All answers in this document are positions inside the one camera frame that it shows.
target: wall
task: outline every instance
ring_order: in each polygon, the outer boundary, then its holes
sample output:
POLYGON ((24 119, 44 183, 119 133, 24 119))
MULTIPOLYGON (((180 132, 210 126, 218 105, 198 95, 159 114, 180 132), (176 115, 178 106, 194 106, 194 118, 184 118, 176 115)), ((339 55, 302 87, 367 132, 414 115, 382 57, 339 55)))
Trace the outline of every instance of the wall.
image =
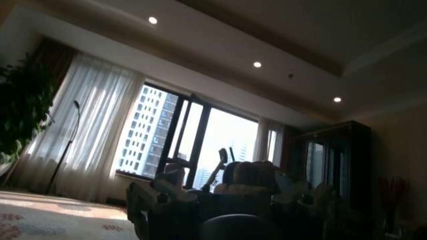
POLYGON ((0 25, 0 66, 18 64, 26 53, 34 52, 40 41, 42 35, 15 7, 0 25))
POLYGON ((364 117, 372 129, 374 210, 382 213, 379 176, 400 176, 410 182, 400 205, 400 219, 427 224, 427 103, 364 117))

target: high-rise building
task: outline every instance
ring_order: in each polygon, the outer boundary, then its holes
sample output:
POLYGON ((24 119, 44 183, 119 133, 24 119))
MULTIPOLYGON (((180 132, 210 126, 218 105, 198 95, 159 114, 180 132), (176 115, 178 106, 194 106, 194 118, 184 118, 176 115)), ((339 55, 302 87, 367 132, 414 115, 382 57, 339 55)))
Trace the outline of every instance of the high-rise building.
POLYGON ((144 85, 134 119, 124 127, 116 169, 152 178, 156 174, 178 96, 144 85))

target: potted plant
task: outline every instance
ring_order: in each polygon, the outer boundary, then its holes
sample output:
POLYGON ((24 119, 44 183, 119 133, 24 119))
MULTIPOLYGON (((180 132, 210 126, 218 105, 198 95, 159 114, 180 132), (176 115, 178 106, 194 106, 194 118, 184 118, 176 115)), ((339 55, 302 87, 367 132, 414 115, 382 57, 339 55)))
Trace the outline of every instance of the potted plant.
POLYGON ((46 128, 54 103, 54 77, 28 55, 20 65, 0 67, 0 176, 46 128))

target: floor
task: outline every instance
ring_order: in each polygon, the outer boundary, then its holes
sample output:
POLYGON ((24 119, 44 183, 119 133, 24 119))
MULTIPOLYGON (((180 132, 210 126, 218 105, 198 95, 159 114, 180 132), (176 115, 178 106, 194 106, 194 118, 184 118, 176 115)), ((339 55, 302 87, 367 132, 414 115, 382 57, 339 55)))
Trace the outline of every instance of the floor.
POLYGON ((0 191, 0 240, 138 240, 126 210, 68 198, 0 191))

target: floor lamp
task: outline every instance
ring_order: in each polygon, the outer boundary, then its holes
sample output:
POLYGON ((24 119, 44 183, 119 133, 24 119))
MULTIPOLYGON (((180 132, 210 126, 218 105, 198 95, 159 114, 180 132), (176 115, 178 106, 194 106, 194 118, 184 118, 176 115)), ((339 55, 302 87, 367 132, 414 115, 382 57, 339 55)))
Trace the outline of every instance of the floor lamp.
POLYGON ((71 138, 68 140, 68 143, 67 143, 67 147, 64 149, 64 152, 62 153, 62 156, 60 156, 60 160, 59 160, 59 163, 56 165, 56 168, 55 168, 55 172, 54 172, 54 175, 51 177, 51 181, 48 182, 48 186, 47 186, 47 189, 46 189, 46 195, 50 193, 51 191, 51 187, 52 187, 52 184, 54 184, 54 180, 55 180, 55 177, 59 173, 59 169, 60 169, 60 166, 63 164, 63 161, 64 161, 64 158, 66 158, 66 155, 67 155, 67 152, 68 152, 68 149, 70 149, 70 146, 72 145, 74 143, 74 140, 75 140, 75 137, 76 137, 76 134, 78 134, 78 129, 79 129, 79 123, 80 123, 80 104, 76 100, 74 100, 74 106, 75 108, 78 109, 78 122, 75 124, 75 127, 74 127, 74 131, 72 131, 72 134, 71 134, 71 138))

